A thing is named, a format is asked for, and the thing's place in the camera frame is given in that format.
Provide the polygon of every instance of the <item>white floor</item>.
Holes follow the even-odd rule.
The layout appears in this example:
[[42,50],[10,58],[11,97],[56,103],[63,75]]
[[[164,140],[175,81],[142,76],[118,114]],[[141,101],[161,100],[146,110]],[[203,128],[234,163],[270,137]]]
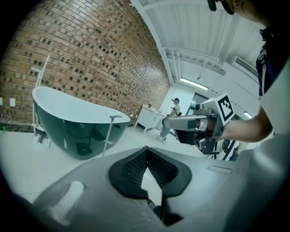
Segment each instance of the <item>white floor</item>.
[[[159,141],[156,136],[158,130],[149,130],[143,133],[140,127],[129,127],[124,132],[118,143],[106,151],[106,155],[112,155],[120,151],[133,148],[158,147],[185,155],[202,157],[202,153],[196,146],[179,143],[176,138],[168,134],[165,141]],[[73,159],[54,143],[50,148],[35,146],[32,133],[6,132],[0,133],[0,167],[11,188],[17,194],[22,195],[30,202],[44,191],[50,184],[88,160]],[[150,177],[149,171],[145,173],[142,188],[149,191],[153,201],[158,201],[158,191],[150,194],[148,186],[157,185]]]

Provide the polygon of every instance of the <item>human arm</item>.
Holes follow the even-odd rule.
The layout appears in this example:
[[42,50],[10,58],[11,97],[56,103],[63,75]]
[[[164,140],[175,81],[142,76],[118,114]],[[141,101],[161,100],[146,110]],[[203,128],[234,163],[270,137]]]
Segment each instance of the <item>human arm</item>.
[[168,115],[168,117],[172,117],[172,116],[176,116],[176,112],[177,110],[176,109],[173,109],[172,112]]
[[272,132],[272,125],[260,106],[258,115],[246,121],[229,121],[219,138],[255,143],[263,140]]
[[180,106],[179,105],[176,105],[173,108],[172,112],[168,115],[168,117],[177,116],[177,113],[178,113],[179,110],[180,110]]

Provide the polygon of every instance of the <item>ceiling light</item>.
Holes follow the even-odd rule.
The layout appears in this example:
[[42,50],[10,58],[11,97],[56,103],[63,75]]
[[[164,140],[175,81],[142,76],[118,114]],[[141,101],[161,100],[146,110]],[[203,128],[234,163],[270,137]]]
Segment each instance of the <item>ceiling light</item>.
[[249,113],[244,112],[244,114],[248,117],[248,118],[252,118],[253,116],[251,116]]
[[197,83],[195,83],[195,82],[192,82],[192,81],[189,81],[189,80],[186,80],[186,79],[183,79],[183,78],[181,78],[180,81],[183,82],[183,83],[187,83],[187,84],[193,85],[193,86],[195,86],[195,87],[198,87],[198,88],[204,89],[204,90],[208,90],[208,88],[205,87],[205,86],[202,86],[202,85],[200,85],[200,84],[197,84]]

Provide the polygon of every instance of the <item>black cable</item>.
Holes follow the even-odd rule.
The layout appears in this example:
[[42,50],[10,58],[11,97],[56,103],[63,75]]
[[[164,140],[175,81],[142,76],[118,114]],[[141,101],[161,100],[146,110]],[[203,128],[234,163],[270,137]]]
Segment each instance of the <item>black cable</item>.
[[136,139],[134,138],[134,136],[132,134],[132,130],[130,132],[131,132],[132,138],[135,140],[136,144],[140,147],[140,145],[137,143]]
[[[161,141],[161,142],[163,143],[163,145],[164,145],[165,147],[167,147],[167,146],[165,145],[164,141]],[[163,148],[165,148],[165,147],[163,147]],[[163,149],[163,148],[162,148],[162,149]]]
[[232,143],[231,143],[231,145],[230,145],[230,147],[226,150],[226,154],[225,154],[225,156],[223,157],[223,160],[226,160],[227,156],[230,154],[230,152],[231,152],[233,146],[235,145],[235,143],[236,143],[236,141],[233,140]]

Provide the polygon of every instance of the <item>wall outlet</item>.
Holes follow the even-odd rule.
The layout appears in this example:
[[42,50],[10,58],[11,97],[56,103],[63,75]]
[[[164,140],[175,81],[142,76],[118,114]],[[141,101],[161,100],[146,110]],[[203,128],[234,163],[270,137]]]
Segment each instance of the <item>wall outlet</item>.
[[15,98],[10,98],[10,106],[16,106]]

